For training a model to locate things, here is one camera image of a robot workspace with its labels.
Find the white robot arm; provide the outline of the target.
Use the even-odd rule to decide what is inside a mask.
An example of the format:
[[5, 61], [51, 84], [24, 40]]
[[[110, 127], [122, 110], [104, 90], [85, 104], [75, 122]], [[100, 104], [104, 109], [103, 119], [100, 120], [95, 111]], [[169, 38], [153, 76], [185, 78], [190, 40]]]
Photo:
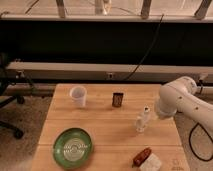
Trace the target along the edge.
[[213, 131], [213, 105], [195, 96], [196, 82], [188, 76], [162, 85], [154, 110], [160, 119], [173, 117], [183, 112], [188, 117]]

